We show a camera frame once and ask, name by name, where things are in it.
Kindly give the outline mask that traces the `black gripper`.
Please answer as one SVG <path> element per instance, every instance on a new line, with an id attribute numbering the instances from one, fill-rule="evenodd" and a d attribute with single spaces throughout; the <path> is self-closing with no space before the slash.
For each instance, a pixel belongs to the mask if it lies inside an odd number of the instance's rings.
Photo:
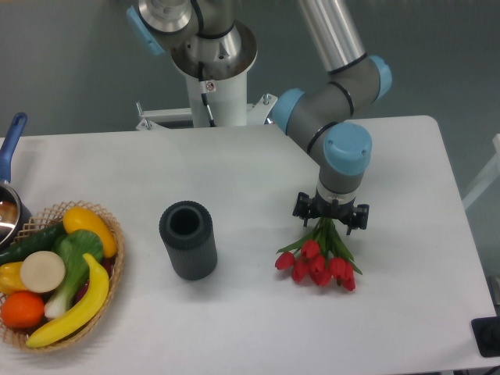
<path id="1" fill-rule="evenodd" d="M 346 227 L 346 234 L 353 230 L 365 230 L 368 224 L 370 206 L 368 204 L 354 205 L 357 190 L 349 193 L 335 193 L 318 187 L 316 195 L 309 196 L 299 192 L 292 216 L 302 220 L 302 226 L 307 227 L 311 219 L 320 217 L 341 221 Z"/>

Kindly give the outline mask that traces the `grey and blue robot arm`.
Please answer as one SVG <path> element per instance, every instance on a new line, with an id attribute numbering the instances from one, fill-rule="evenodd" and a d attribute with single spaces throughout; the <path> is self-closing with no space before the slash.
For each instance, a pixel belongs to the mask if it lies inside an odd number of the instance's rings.
<path id="1" fill-rule="evenodd" d="M 341 221 L 365 229 L 369 206 L 355 197 L 371 156 L 372 141 L 350 123 L 360 109 L 391 87 L 389 66 L 367 55 L 343 1 L 298 2 L 329 77 L 313 94 L 299 89 L 247 102 L 247 73 L 257 56 L 253 33 L 234 17 L 231 1 L 139 1 L 127 10 L 137 38 L 154 55 L 168 52 L 186 80 L 195 127 L 275 123 L 320 168 L 314 196 L 301 193 L 294 215 Z"/>

